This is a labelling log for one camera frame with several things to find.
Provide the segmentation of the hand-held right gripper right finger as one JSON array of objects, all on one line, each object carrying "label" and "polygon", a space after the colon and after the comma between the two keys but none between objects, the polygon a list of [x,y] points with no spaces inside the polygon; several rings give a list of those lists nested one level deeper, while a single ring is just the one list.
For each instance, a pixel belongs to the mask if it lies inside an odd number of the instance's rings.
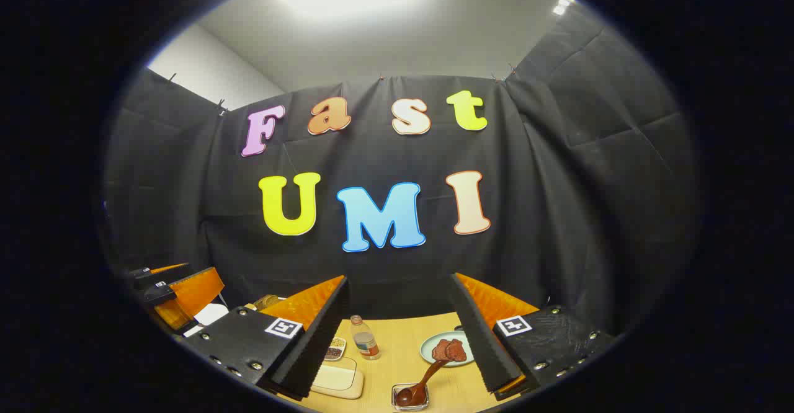
[{"label": "hand-held right gripper right finger", "polygon": [[501,401],[563,380],[602,355],[616,338],[568,308],[536,308],[461,273],[448,295],[486,390]]}]

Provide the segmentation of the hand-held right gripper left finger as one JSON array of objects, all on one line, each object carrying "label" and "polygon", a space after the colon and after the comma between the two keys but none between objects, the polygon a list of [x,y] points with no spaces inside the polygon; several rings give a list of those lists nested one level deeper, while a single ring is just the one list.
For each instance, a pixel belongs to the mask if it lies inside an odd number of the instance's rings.
[{"label": "hand-held right gripper left finger", "polygon": [[349,300],[348,278],[338,275],[264,311],[232,308],[182,344],[232,379],[301,401],[309,396]]}]

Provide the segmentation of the white rice cooker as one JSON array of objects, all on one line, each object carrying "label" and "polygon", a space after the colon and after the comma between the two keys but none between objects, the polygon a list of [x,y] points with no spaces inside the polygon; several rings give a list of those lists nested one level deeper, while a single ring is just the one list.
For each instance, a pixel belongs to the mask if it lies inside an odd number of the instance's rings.
[{"label": "white rice cooker", "polygon": [[210,303],[195,315],[196,325],[184,332],[182,336],[190,337],[202,329],[221,319],[229,313],[229,308],[224,304]]}]

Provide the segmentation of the cream box of white rice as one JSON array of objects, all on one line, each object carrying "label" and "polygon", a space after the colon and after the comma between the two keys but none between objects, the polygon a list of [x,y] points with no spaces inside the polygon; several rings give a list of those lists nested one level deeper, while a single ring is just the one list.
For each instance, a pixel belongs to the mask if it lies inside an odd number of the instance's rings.
[{"label": "cream box of white rice", "polygon": [[310,391],[341,399],[359,399],[365,386],[365,375],[357,360],[341,357],[325,360],[320,366]]}]

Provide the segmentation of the brown wooden spoon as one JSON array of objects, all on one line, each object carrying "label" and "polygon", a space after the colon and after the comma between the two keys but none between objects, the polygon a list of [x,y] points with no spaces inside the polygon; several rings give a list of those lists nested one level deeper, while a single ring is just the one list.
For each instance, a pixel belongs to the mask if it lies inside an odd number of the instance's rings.
[{"label": "brown wooden spoon", "polygon": [[434,376],[434,374],[437,373],[437,371],[439,371],[440,368],[444,367],[447,363],[448,362],[440,362],[440,360],[436,360],[434,364],[429,366],[428,370],[426,370],[424,376],[422,377],[420,382],[417,383],[417,385],[414,385],[414,387],[411,388],[411,390],[405,389],[400,391],[399,394],[400,404],[407,405],[410,404],[411,401],[421,401],[421,399],[424,399],[423,388],[427,386],[429,379],[431,379],[431,377]]}]

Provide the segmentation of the clear plastic water bottle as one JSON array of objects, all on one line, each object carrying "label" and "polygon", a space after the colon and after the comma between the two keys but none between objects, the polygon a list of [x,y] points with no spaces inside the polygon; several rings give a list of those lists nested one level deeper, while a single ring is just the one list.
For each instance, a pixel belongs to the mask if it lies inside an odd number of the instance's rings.
[{"label": "clear plastic water bottle", "polygon": [[375,335],[360,315],[350,317],[350,331],[355,347],[364,359],[377,360],[381,357]]}]

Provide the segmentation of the pale green plate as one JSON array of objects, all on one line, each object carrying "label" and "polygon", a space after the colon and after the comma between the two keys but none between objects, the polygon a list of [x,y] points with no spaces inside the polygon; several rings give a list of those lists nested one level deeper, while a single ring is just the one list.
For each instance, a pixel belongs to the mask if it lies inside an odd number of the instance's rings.
[{"label": "pale green plate", "polygon": [[445,367],[454,368],[457,366],[464,366],[473,363],[475,361],[475,357],[473,355],[473,351],[471,350],[471,346],[469,345],[468,337],[466,337],[464,331],[446,331],[444,333],[434,334],[428,337],[428,339],[426,339],[425,342],[420,345],[419,353],[428,364],[433,364],[435,362],[435,359],[433,358],[433,350],[435,349],[436,345],[439,344],[441,340],[448,340],[448,342],[451,342],[453,339],[457,339],[462,343],[462,347],[466,354],[466,359],[462,360],[462,362],[455,362],[453,360],[452,362],[448,362]]}]

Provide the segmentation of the black backdrop cloth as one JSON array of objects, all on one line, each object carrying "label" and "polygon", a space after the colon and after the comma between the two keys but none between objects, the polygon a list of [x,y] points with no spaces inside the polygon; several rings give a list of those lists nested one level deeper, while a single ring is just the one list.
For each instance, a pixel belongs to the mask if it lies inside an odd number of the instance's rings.
[{"label": "black backdrop cloth", "polygon": [[686,263],[701,215],[677,102],[581,4],[505,81],[365,79],[221,115],[145,71],[101,207],[117,271],[213,267],[235,306],[346,275],[349,314],[442,314],[459,272],[611,334]]}]

